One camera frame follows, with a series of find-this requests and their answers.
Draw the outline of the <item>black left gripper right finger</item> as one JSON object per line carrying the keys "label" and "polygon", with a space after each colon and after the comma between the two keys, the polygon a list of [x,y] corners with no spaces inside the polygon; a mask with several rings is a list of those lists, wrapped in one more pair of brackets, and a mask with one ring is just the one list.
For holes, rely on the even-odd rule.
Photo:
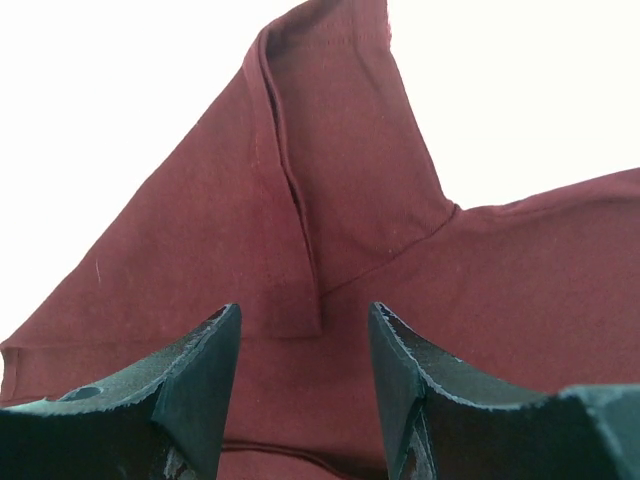
{"label": "black left gripper right finger", "polygon": [[427,341],[379,302],[368,333],[389,478],[638,478],[638,385],[521,388]]}

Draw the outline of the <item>dark red t shirt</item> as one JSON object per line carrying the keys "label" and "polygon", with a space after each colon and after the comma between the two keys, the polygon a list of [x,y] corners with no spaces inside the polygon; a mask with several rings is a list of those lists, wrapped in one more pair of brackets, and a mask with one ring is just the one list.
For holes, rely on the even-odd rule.
{"label": "dark red t shirt", "polygon": [[447,199],[383,1],[308,1],[2,343],[3,405],[58,397],[235,302],[224,479],[381,479],[367,310],[535,389],[639,379],[639,173]]}

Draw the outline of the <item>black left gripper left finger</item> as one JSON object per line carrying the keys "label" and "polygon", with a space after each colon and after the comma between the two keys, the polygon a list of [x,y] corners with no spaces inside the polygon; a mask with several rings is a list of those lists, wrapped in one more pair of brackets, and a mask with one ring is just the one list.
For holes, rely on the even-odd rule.
{"label": "black left gripper left finger", "polygon": [[226,305],[100,381],[2,409],[2,478],[215,478],[241,321]]}

